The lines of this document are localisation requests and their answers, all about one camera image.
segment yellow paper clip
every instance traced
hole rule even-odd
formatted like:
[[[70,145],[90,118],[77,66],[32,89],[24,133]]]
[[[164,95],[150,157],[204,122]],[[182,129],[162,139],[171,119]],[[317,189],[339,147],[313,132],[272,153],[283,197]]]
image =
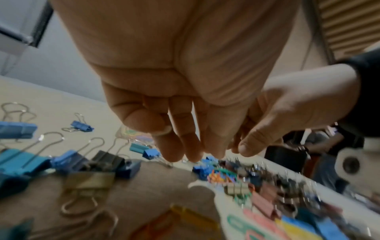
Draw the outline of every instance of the yellow paper clip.
[[[171,204],[170,209],[180,215],[181,220],[200,229],[212,231],[220,230],[219,223],[188,208]]]

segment white table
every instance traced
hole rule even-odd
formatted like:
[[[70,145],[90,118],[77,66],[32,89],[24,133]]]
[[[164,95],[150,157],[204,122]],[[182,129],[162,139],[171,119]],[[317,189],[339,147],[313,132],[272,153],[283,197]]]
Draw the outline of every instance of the white table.
[[[70,127],[70,123],[75,120],[75,112],[83,114],[87,123],[95,127],[95,131],[88,134],[62,132],[65,135],[65,141],[59,145],[46,149],[43,155],[61,155],[68,149],[79,149],[94,136],[100,136],[105,139],[106,144],[101,149],[107,150],[112,144],[115,133],[121,124],[106,103],[15,79],[0,77],[0,103],[5,102],[24,103],[31,108],[32,112],[38,115],[36,119],[32,120],[33,123],[38,125],[38,130],[35,136],[50,131],[62,132],[62,127]],[[28,144],[30,144],[30,142],[12,145],[12,147],[15,146],[21,149]],[[38,149],[31,149],[30,151],[36,152],[37,150]],[[93,157],[95,153],[96,151],[91,153],[89,157]],[[127,148],[124,149],[123,153],[128,154],[132,158],[142,159],[141,154],[129,152]],[[237,156],[231,152],[228,152],[227,156],[231,158],[239,157],[239,160],[244,163],[253,164],[264,162],[269,170],[283,174],[285,173],[285,168],[259,156],[246,158],[240,155]],[[191,170],[190,165],[181,162],[175,163],[175,167]],[[292,171],[288,170],[287,173],[289,177],[294,178],[297,181],[310,181],[304,176]],[[197,181],[194,185],[207,184],[205,182]],[[380,215],[368,210],[359,203],[325,188],[324,186],[317,185],[316,190],[324,201],[343,208],[343,214],[349,221],[365,224],[373,233],[376,233],[376,231],[380,232],[380,229],[378,229],[378,226],[380,226]],[[215,191],[215,194],[215,205],[220,214],[221,223],[226,237],[231,240],[243,239],[242,235],[238,231],[232,229],[226,221],[228,214],[234,214],[244,219],[245,217],[241,208],[232,202],[230,197],[226,197],[223,193]]]

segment black sleeve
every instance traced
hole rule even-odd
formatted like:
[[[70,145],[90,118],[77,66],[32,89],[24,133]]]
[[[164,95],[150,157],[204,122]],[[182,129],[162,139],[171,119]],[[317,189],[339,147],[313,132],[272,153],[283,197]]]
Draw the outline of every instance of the black sleeve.
[[[380,49],[353,56],[337,64],[353,67],[361,79],[359,99],[338,124],[356,136],[380,137]]]

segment human hand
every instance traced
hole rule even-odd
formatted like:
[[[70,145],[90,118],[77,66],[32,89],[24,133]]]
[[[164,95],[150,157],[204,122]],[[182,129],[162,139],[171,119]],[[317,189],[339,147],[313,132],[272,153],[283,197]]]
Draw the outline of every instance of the human hand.
[[[288,39],[299,0],[52,0],[107,102],[168,161],[222,158]],[[194,101],[201,141],[191,115]],[[174,133],[170,111],[177,130]]]
[[[360,80],[345,64],[268,79],[232,151],[253,156],[290,131],[330,125],[351,111],[359,92]]]

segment fingernail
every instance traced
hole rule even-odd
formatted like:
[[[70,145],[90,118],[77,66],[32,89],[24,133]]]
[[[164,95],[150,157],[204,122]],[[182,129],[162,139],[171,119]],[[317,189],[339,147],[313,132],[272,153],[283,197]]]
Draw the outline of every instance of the fingernail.
[[[151,132],[150,134],[152,136],[162,136],[170,133],[173,130],[172,126],[165,126],[165,128],[162,131],[157,132]]]
[[[245,157],[253,156],[252,150],[248,148],[245,144],[239,144],[238,149],[239,149],[239,153]]]

